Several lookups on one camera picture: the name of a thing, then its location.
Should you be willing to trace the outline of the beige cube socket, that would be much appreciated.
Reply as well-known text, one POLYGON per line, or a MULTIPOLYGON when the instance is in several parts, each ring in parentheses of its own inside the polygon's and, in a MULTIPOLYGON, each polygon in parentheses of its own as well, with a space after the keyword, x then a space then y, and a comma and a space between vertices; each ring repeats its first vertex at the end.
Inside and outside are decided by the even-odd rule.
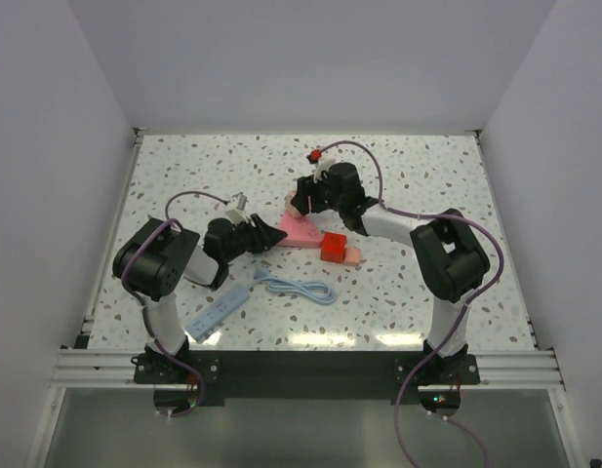
POLYGON ((293 218, 303 217, 303 214, 293 205, 293 198, 296 196, 296 191, 289 192, 285 197, 285 208, 287 213, 293 218))

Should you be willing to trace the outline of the pink triangular power socket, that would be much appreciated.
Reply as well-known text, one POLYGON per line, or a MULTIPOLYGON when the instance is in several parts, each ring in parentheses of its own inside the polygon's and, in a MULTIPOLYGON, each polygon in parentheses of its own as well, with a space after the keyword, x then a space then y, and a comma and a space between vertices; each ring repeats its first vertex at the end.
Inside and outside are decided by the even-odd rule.
POLYGON ((319 249, 324 239, 324 234, 306 216, 293 217, 289 212, 282 215, 278 229, 286 233, 278 247, 319 249))

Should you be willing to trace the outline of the red cube socket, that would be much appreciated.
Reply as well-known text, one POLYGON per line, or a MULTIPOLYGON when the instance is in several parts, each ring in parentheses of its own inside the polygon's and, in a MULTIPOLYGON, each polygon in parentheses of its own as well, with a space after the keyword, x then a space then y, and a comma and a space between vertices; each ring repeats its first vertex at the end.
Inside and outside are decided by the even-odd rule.
POLYGON ((325 232, 320 247, 320 259, 331 263, 343 263, 346 244, 345 235, 325 232))

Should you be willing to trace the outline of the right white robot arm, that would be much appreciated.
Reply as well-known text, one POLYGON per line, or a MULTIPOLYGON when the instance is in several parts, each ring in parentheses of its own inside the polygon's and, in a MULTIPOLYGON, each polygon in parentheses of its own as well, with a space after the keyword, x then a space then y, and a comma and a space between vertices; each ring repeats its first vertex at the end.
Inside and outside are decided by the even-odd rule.
POLYGON ((487 254, 462 214, 454 209, 431 217, 393 213, 366 194, 351 163, 336 163, 320 176, 298 178, 290 204, 301 215, 334 211, 350 231, 414 250, 424 285, 433 294, 425 339, 433 353, 423 358, 422 369, 436 383, 453 376, 458 370, 455 355, 466 346, 466 301, 490 269, 487 254))

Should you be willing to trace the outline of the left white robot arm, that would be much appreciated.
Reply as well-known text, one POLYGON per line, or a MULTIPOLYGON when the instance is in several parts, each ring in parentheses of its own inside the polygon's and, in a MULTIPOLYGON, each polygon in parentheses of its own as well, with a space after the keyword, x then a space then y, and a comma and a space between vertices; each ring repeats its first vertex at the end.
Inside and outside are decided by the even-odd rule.
POLYGON ((237 257, 268 252, 286 238, 257 214, 237 222, 215 218, 204 237, 174 218, 152 217, 119 249, 112 274, 140 305, 146 347, 160 354, 155 368, 161 376, 180 382, 190 371, 190 359, 181 352, 187 337, 176 304, 180 279, 215 291, 237 257))

